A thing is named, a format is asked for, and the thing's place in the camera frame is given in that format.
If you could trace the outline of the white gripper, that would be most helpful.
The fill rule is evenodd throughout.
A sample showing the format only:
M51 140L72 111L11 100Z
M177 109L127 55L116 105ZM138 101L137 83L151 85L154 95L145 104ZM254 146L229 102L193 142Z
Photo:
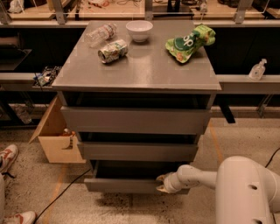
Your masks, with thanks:
M183 188L176 172L161 174L156 178L156 181L164 182L163 185L157 186L157 190L161 193L177 193Z

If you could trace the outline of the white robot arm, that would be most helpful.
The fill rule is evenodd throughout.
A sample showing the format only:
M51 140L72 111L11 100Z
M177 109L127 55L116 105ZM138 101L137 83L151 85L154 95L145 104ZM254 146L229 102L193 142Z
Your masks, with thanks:
M273 224L272 214L280 212L280 176L247 157L229 157L217 171L184 164L157 179L164 193L199 185L215 190L216 224Z

